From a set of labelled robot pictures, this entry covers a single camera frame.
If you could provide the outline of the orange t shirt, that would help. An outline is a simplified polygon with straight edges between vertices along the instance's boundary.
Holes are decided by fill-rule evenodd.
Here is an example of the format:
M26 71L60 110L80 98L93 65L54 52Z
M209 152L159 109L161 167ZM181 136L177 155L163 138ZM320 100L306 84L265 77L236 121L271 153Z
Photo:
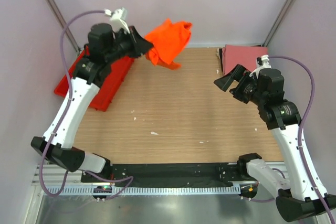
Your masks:
M155 66L177 70L181 64L176 57L188 44L192 36L193 24L186 21L172 22L166 19L162 24L149 32L145 39L153 44L153 48L145 57Z

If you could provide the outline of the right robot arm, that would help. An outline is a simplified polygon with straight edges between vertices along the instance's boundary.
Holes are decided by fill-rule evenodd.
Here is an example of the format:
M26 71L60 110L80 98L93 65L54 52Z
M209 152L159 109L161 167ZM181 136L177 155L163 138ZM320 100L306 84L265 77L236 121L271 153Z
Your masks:
M335 196L327 192L304 145L303 120L293 102L284 99L284 77L277 69L260 67L254 72L237 65L214 84L243 103L257 106L260 118L275 138L288 178L272 170L256 153L238 158L238 177L259 181L275 198L278 212L287 222L321 215L335 209Z

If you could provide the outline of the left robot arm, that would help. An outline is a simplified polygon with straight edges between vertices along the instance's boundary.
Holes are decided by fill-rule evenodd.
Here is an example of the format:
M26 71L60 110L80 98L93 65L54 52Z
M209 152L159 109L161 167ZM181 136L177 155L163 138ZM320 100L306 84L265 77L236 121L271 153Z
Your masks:
M111 73L111 65L125 56L138 58L152 48L134 26L115 32L106 23L93 25L88 33L88 52L75 66L66 97L48 130L42 137L33 137L32 148L69 172L87 170L98 181L106 182L111 177L110 161L73 145L79 124Z

